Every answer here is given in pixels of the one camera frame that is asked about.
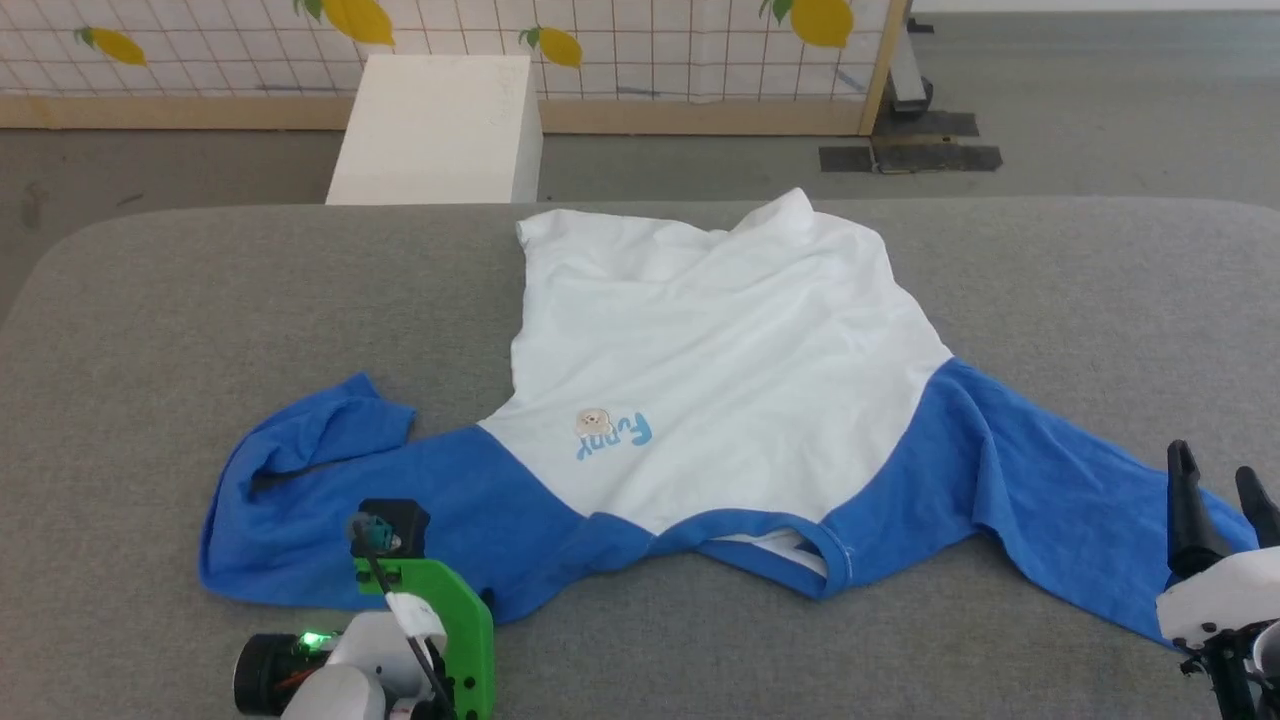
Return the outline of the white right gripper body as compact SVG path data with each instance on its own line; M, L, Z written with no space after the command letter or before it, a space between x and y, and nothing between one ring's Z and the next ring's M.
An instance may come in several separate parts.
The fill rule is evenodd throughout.
M1280 620L1280 547L1234 553L1156 598L1162 637L1202 650L1222 632Z

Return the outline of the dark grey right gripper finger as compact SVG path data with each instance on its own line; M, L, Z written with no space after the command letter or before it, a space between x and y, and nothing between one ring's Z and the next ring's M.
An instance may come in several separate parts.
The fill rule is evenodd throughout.
M1262 550L1280 547L1280 505L1274 502L1253 468L1240 466L1235 484L1242 511Z
M1187 580L1230 553L1201 492L1201 469L1190 446L1167 447L1167 568L1171 580Z

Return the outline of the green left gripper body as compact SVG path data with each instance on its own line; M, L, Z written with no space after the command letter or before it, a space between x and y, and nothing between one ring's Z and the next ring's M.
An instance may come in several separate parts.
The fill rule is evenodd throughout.
M433 559L358 559L355 566L361 591L387 602L392 655L408 661L389 720L492 720L494 621L481 597Z

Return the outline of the blue and white t-shirt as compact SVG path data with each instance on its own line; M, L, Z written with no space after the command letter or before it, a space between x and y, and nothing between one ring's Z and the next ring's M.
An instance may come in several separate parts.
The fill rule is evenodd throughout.
M554 210L517 236L511 398L415 442L365 374L282 409L224 466L209 591L370 609L351 518L407 498L497 623L652 556L822 600L988 532L1042 589L1162 641L1164 474L955 357L873 229L792 190L731 231Z

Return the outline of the grey fabric cushion surface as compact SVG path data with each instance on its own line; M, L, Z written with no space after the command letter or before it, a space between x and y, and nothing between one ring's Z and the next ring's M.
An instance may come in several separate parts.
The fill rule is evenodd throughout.
M1280 501L1280 211L1196 199L815 202L881 233L963 360L1158 470ZM198 582L229 452L356 372L416 436L509 395L522 206L157 211L83 228L0 325L0 720L243 720L257 632L342 612ZM507 720L1217 720L1179 657L974 538L814 602L700 555L497 633Z

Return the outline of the short black floor tape patch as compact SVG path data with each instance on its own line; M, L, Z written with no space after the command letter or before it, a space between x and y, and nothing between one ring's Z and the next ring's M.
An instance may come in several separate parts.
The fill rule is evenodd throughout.
M968 111L919 111L882 114L872 131L872 138L906 137L979 137L977 115Z

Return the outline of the white rectangular box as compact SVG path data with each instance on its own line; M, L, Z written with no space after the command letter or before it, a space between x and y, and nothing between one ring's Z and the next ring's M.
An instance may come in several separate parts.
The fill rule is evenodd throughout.
M326 204L532 204L541 150L527 56L374 55Z

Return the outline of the grey metal partition foot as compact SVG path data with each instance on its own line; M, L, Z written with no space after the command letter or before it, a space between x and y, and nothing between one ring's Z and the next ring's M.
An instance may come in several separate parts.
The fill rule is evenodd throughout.
M922 74L915 50L914 35L932 35L933 26L916 23L908 17L890 60L890 110L899 115L919 117L931 110L934 86Z

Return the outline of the lemon-patterned grid screen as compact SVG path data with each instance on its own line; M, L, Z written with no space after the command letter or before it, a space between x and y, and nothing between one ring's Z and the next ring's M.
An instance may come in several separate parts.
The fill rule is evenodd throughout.
M0 128L339 129L378 55L513 56L556 135L868 135L911 0L0 0Z

